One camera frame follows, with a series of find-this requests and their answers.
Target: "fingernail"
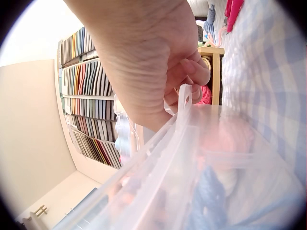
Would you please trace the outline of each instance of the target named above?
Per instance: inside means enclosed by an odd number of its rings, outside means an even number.
[[[200,94],[201,94],[201,96],[202,96],[202,91],[201,91],[201,89],[197,89],[195,92],[193,92],[192,93],[192,98],[194,99],[194,100],[197,100],[197,99],[199,99],[199,97],[200,97]]]
[[[186,71],[187,74],[193,74],[196,72],[195,67],[188,59],[183,59],[181,61],[181,65],[183,66],[183,69]]]

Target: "plastic container lid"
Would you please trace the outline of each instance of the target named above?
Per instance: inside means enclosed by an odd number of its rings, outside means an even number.
[[[278,229],[293,221],[306,194],[293,171],[239,114],[192,105],[191,90],[180,87],[177,115],[55,230]]]

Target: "hand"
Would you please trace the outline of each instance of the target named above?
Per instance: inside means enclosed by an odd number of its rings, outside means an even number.
[[[210,72],[197,51],[198,31],[186,0],[66,0],[89,31],[113,90],[128,116],[158,131],[176,113],[181,84],[192,102]]]

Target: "red yarn ball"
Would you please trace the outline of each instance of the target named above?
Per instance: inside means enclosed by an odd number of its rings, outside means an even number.
[[[200,87],[201,87],[201,90],[203,91],[203,97],[200,100],[200,102],[198,102],[198,104],[211,105],[212,104],[212,93],[211,93],[211,90],[209,89],[209,87],[207,85],[200,86]]]

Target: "blue gingham fabric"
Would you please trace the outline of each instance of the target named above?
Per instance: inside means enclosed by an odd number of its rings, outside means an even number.
[[[216,34],[224,26],[226,2],[208,1],[216,9]],[[306,192],[306,41],[275,1],[248,0],[221,47],[222,104],[240,112],[285,162],[284,168],[239,170],[227,204],[229,223],[235,224]],[[287,211],[273,222],[284,222]]]

